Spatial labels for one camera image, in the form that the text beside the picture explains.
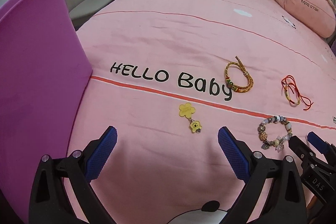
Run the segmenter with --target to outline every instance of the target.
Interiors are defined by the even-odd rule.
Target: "panda print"
[[[289,23],[294,29],[296,29],[295,25],[288,18],[286,18],[284,16],[282,16],[282,17],[287,23]]]
[[[202,209],[189,211],[174,217],[168,224],[219,224],[227,214],[219,209],[218,201],[209,201]]]

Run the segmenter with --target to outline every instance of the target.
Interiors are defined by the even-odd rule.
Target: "yellow keychain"
[[[200,133],[202,126],[199,121],[195,121],[191,118],[192,114],[195,113],[196,109],[191,106],[191,103],[185,103],[184,105],[179,106],[179,115],[181,117],[186,117],[188,121],[190,122],[190,128],[193,133]]]

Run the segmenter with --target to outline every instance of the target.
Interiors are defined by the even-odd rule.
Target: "blue gripper pad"
[[[321,153],[326,154],[328,152],[328,145],[314,132],[310,132],[307,135],[307,140]]]
[[[218,143],[229,161],[231,168],[235,172],[236,177],[247,183],[250,179],[249,162],[224,127],[218,131]]]
[[[85,178],[89,183],[98,178],[116,143],[117,130],[111,127],[86,162]]]

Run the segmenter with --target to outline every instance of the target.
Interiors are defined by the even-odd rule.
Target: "pink bedsheet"
[[[260,148],[257,127],[265,117],[290,118],[293,134],[302,140],[314,131],[335,142],[335,56],[274,0],[116,0],[77,34],[93,75],[69,153],[99,138],[109,125],[117,129],[115,149],[91,185],[118,224],[167,224],[182,213],[199,212],[210,200],[229,209],[244,182],[236,178],[218,144],[223,126],[252,151],[274,159],[292,155],[298,166],[301,161],[288,143],[280,153]],[[235,56],[254,86],[226,101],[224,69]],[[119,65],[120,70],[111,72]],[[182,73],[182,78],[193,79],[179,86]],[[230,68],[229,74],[237,84],[246,84],[238,69]],[[309,111],[303,104],[289,105],[281,86],[286,75],[293,75],[302,95],[314,102]],[[200,134],[192,134],[187,119],[179,116],[179,105],[185,102],[196,108],[193,119],[201,122]],[[267,130],[269,140],[286,135],[281,124],[270,124]],[[252,218],[260,213],[268,187]],[[67,189],[77,215],[85,219]]]

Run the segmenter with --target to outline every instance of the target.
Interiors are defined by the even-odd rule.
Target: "chair seat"
[[[113,0],[84,0],[73,8],[69,16],[71,20],[93,15],[110,4]]]

